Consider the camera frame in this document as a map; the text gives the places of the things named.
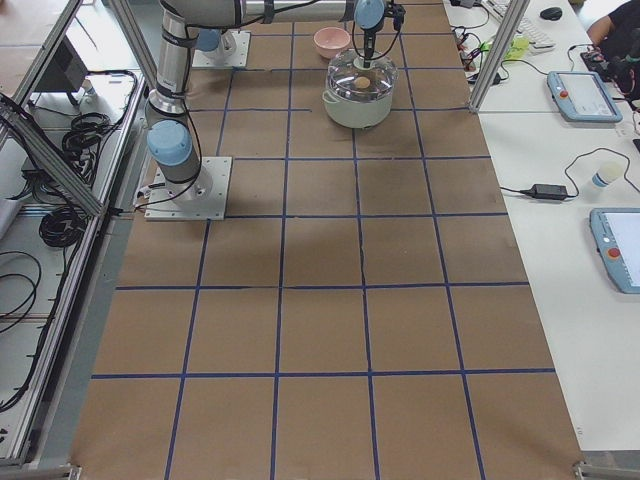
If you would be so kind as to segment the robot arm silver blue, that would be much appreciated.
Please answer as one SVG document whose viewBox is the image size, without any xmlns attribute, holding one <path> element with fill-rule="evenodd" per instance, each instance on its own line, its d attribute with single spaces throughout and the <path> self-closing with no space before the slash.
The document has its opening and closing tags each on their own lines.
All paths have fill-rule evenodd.
<svg viewBox="0 0 640 480">
<path fill-rule="evenodd" d="M 245 153 L 232 169 L 232 184 L 269 191 L 287 178 L 288 133 L 311 140 L 324 121 L 315 112 L 293 113 L 287 81 L 298 75 L 285 67 L 295 54 L 292 37 L 258 42 L 248 67 L 228 65 L 239 53 L 237 39 L 251 26 L 296 31 L 298 25 L 351 23 L 363 45 L 331 57 L 327 117 L 336 125 L 373 131 L 388 123 L 395 75 L 375 47 L 391 6 L 388 1 L 164 1 L 162 38 L 154 88 L 147 102 L 148 150 L 164 175 L 166 189 L 201 198 L 216 176 L 204 159 L 216 134 L 224 152 Z"/>
<path fill-rule="evenodd" d="M 199 30 L 196 41 L 196 49 L 205 53 L 211 53 L 217 50 L 231 54 L 237 48 L 231 30 L 220 29 L 204 29 Z"/>
</svg>

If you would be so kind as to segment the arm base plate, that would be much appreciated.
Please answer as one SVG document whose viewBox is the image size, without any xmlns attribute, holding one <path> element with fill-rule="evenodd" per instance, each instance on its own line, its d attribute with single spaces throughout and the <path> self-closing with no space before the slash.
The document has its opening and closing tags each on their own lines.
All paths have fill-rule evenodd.
<svg viewBox="0 0 640 480">
<path fill-rule="evenodd" d="M 201 29 L 192 66 L 196 69 L 244 69 L 251 33 L 244 30 Z"/>
<path fill-rule="evenodd" d="M 225 218 L 227 194 L 232 170 L 231 157 L 204 157 L 199 177 L 182 195 L 174 199 L 188 184 L 179 187 L 166 182 L 159 167 L 153 188 L 145 208 L 144 217 L 149 221 L 200 221 Z"/>
</svg>

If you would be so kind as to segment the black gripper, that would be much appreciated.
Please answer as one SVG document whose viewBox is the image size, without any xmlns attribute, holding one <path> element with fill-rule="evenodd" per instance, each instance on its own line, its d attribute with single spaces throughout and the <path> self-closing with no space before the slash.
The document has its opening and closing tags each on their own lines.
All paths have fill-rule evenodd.
<svg viewBox="0 0 640 480">
<path fill-rule="evenodd" d="M 364 35 L 364 43 L 362 49 L 362 52 L 364 53 L 362 54 L 362 68 L 369 68 L 369 61 L 372 61 L 375 57 L 375 43 L 378 31 L 378 27 L 362 30 L 362 33 Z"/>
</svg>

